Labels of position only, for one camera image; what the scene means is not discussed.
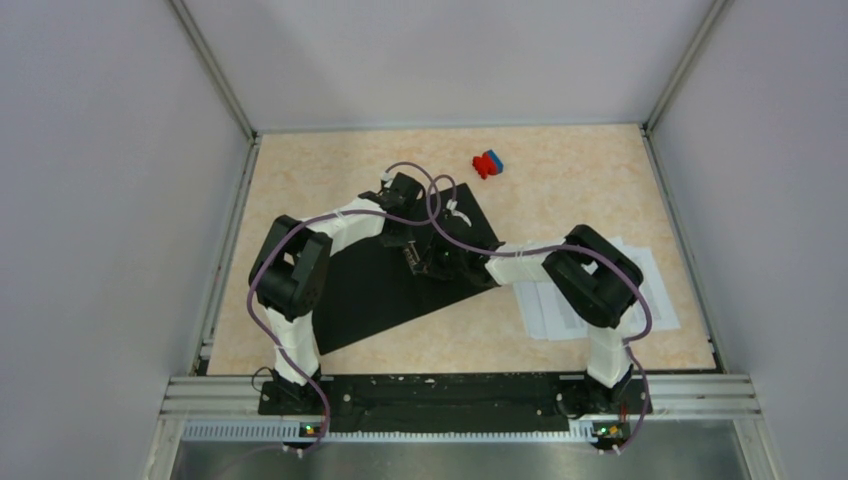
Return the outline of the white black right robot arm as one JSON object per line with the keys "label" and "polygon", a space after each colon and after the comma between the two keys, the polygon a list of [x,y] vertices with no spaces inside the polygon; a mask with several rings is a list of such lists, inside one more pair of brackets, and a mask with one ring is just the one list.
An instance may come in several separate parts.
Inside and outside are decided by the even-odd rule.
{"label": "white black right robot arm", "polygon": [[590,357],[586,397],[600,412],[612,412],[627,397],[636,361],[630,344],[652,328],[652,312],[640,290],[637,264],[587,225],[547,242],[485,243],[463,221],[449,220],[435,232],[412,270],[439,280],[463,279],[482,288],[535,282],[554,285],[571,311],[588,325]]}

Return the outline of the teal and black file folder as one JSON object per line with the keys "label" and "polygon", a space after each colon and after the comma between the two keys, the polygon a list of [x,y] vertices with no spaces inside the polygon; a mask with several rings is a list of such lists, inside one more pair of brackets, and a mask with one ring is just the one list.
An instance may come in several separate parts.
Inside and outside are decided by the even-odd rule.
{"label": "teal and black file folder", "polygon": [[[452,198],[459,202],[456,213],[441,207],[435,209],[434,220],[429,218],[428,208]],[[470,226],[491,228],[467,185],[460,185],[455,195],[438,192],[430,200],[418,201],[411,214],[412,221],[423,223],[412,227],[419,256],[439,218],[461,218]],[[318,350],[329,354],[490,289],[464,280],[414,275],[403,248],[386,248],[374,238],[362,240],[331,257],[313,310]]]}

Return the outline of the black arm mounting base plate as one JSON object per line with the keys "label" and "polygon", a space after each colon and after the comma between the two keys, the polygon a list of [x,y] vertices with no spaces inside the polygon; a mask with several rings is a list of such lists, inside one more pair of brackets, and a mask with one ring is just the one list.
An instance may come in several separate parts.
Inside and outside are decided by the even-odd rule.
{"label": "black arm mounting base plate", "polygon": [[259,414],[327,414],[332,433],[564,432],[592,415],[636,419],[653,410],[640,378],[613,403],[587,397],[585,374],[556,372],[324,376],[302,401],[272,380],[262,385]]}

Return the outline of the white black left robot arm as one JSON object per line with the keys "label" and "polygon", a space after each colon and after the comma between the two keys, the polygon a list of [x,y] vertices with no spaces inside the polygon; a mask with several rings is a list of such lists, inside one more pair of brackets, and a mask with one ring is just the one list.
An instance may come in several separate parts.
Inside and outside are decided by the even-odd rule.
{"label": "white black left robot arm", "polygon": [[377,192],[305,220],[275,219],[249,276],[248,312],[274,342],[277,360],[270,384],[297,413],[319,404],[320,369],[312,311],[320,300],[331,257],[367,239],[399,249],[413,242],[409,215],[425,198],[412,177],[386,173]]}

